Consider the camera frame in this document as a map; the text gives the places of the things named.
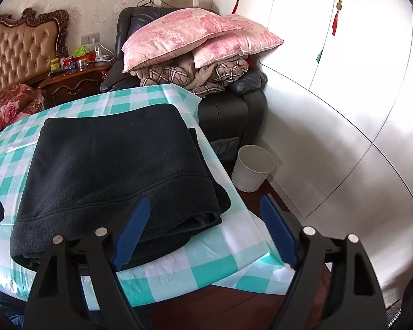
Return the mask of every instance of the green tag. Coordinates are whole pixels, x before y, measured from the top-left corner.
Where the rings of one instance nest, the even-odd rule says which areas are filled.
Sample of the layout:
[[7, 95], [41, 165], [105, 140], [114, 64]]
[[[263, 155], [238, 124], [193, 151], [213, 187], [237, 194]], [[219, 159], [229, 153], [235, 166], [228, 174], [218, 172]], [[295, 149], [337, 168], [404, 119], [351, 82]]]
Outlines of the green tag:
[[321, 55], [323, 54], [323, 50], [321, 50], [320, 54], [317, 57], [317, 62], [320, 63]]

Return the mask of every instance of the screw head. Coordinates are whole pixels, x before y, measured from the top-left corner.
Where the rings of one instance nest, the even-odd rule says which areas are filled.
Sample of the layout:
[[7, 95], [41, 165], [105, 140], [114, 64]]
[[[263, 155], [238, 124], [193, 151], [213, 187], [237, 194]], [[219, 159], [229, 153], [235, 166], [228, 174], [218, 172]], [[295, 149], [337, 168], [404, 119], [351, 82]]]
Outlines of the screw head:
[[313, 228], [311, 226], [306, 226], [306, 227], [303, 228], [303, 232], [304, 232], [305, 235], [313, 236], [313, 235], [315, 235], [315, 233], [317, 231], [315, 230], [315, 228]]
[[98, 237], [105, 236], [107, 234], [107, 228], [106, 227], [100, 227], [95, 231], [95, 235]]
[[54, 244], [60, 244], [61, 242], [63, 242], [63, 236], [58, 235], [53, 237], [52, 242], [54, 242]]
[[358, 243], [358, 241], [359, 241], [358, 236], [355, 235], [354, 233], [350, 233], [350, 234], [347, 236], [347, 239], [348, 239], [350, 242], [352, 242], [352, 243]]

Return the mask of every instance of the trash can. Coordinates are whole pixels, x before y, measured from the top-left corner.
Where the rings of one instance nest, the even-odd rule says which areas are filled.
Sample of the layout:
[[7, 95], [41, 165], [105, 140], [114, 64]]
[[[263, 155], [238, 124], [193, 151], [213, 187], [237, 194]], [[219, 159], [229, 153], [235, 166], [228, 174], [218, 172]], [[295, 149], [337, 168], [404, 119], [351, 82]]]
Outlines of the trash can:
[[232, 171], [232, 183], [243, 192], [257, 191], [274, 165], [272, 156], [260, 146], [242, 146]]

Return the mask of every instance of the pink floral pillowcase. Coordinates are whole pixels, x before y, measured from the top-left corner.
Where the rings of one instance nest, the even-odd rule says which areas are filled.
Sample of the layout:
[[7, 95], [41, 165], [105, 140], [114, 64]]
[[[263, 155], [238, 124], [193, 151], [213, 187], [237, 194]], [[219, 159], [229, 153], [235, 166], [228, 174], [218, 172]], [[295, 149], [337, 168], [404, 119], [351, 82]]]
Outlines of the pink floral pillowcase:
[[246, 17], [233, 14], [223, 16], [223, 18], [232, 26], [240, 27], [241, 30], [208, 39], [193, 49], [195, 68], [201, 68], [236, 55], [256, 54], [283, 43], [283, 39]]
[[165, 62], [191, 51], [207, 39], [241, 27], [199, 8], [181, 9], [143, 26], [122, 47], [124, 73]]

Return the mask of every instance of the wooden nightstand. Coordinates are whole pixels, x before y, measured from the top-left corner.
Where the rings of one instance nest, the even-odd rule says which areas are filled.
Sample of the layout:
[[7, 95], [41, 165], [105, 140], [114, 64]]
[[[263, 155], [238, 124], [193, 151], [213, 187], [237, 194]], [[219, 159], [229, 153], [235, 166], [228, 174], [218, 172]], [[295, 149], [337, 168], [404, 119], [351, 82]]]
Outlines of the wooden nightstand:
[[47, 77], [38, 86], [43, 91], [46, 107], [99, 94], [99, 86], [110, 67], [109, 62], [94, 62], [83, 68], [65, 70]]

